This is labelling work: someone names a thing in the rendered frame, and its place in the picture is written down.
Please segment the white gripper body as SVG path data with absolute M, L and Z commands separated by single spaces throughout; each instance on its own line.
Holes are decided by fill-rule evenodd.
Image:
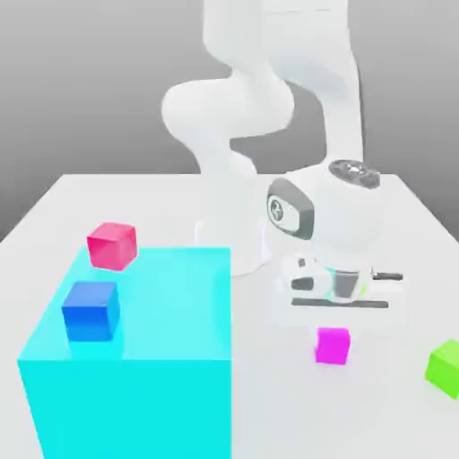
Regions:
M 394 328 L 405 322 L 405 298 L 395 293 L 388 294 L 386 300 L 363 299 L 337 305 L 324 300 L 310 305 L 307 299 L 276 295 L 275 322 L 308 328 Z

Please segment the small magenta cube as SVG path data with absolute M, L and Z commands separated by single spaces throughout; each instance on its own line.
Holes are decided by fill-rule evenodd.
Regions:
M 319 327 L 315 349 L 316 363 L 345 365 L 351 346 L 351 334 L 346 328 Z

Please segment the small green cube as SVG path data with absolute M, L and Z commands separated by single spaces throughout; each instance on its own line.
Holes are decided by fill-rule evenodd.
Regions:
M 425 378 L 451 398 L 459 397 L 458 341 L 450 339 L 430 353 Z

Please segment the small red cube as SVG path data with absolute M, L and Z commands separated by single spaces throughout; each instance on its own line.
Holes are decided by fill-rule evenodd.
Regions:
M 93 267 L 122 272 L 138 254 L 135 226 L 104 222 L 87 237 L 87 246 Z

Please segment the small blue cube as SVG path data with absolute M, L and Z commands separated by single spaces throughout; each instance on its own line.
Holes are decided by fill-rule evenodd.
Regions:
M 69 290 L 61 309 L 71 342 L 111 341 L 120 318 L 117 284 L 78 281 Z

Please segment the large cyan box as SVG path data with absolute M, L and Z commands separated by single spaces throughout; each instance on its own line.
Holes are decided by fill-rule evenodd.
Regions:
M 81 249 L 17 362 L 44 459 L 231 459 L 230 252 L 143 247 L 121 273 Z M 67 338 L 78 281 L 112 281 L 107 342 Z

